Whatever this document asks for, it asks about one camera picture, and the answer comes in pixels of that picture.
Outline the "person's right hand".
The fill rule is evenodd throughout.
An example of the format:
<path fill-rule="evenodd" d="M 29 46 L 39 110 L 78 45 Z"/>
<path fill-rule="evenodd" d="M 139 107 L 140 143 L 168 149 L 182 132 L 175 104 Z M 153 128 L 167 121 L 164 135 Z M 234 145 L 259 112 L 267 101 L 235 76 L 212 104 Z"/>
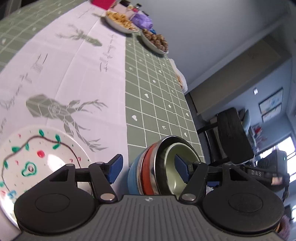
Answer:
<path fill-rule="evenodd" d="M 283 177 L 272 177 L 271 179 L 271 185 L 272 186 L 279 186 L 279 185 L 282 185 L 283 184 Z"/>

